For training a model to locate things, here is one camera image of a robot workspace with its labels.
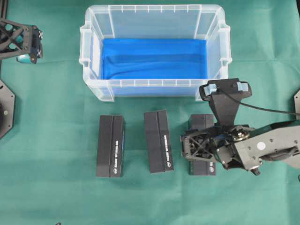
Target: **blue cloth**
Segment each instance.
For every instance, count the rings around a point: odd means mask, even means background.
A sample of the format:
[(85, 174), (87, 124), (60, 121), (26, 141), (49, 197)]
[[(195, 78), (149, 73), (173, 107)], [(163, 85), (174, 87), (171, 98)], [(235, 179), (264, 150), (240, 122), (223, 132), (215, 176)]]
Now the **blue cloth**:
[(207, 78), (206, 41), (105, 39), (102, 79)]

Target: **black box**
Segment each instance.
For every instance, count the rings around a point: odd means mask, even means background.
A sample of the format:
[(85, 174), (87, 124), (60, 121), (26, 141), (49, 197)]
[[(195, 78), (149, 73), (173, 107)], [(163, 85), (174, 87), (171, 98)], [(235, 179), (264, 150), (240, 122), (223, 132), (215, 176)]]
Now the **black box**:
[(144, 113), (150, 173), (174, 170), (166, 110)]
[[(190, 130), (203, 130), (214, 126), (213, 115), (191, 115), (189, 119)], [(193, 161), (190, 162), (190, 174), (198, 176), (215, 176), (216, 164), (213, 162)]]
[(121, 177), (124, 147), (122, 116), (100, 116), (97, 177)]

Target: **transparent plastic container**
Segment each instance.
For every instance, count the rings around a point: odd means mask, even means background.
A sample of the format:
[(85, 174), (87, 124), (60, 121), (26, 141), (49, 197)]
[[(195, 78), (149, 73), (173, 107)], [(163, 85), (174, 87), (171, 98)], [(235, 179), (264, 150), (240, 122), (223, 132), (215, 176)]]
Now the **transparent plastic container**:
[[(230, 27), (218, 5), (91, 6), (80, 32), (83, 80), (101, 101), (154, 96), (191, 96), (200, 101), (200, 85), (228, 78), (228, 64), (232, 62)], [(206, 40), (207, 79), (102, 80), (101, 55), (106, 38)]]

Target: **green cloth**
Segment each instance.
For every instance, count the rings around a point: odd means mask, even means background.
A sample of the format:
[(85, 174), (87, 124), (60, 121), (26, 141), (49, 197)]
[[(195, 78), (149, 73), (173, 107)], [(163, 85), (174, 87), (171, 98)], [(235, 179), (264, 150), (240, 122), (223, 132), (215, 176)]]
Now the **green cloth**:
[[(0, 140), (0, 224), (293, 225), (300, 221), (298, 174), (283, 162), (262, 174), (217, 165), (216, 177), (188, 174), (179, 136), (191, 114), (211, 113), (187, 98), (99, 101), (86, 87), (79, 28), (95, 4), (219, 4), (231, 26), (231, 78), (250, 83), (244, 102), (293, 111), (300, 88), (300, 26), (295, 0), (10, 0), (7, 18), (44, 32), (36, 65), (2, 62), (16, 95), (14, 128)], [(150, 174), (143, 113), (166, 109), (174, 172)], [(126, 121), (124, 176), (95, 177), (99, 116)], [(292, 116), (240, 107), (237, 124), (259, 128)]]

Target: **metal bracket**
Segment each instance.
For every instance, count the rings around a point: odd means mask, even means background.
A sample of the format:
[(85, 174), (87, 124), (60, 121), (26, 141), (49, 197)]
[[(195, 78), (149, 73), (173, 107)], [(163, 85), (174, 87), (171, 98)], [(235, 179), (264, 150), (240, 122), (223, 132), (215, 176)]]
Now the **metal bracket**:
[(2, 138), (12, 127), (14, 122), (15, 95), (0, 80), (0, 138)]
[(300, 90), (294, 95), (295, 111), (300, 113)]

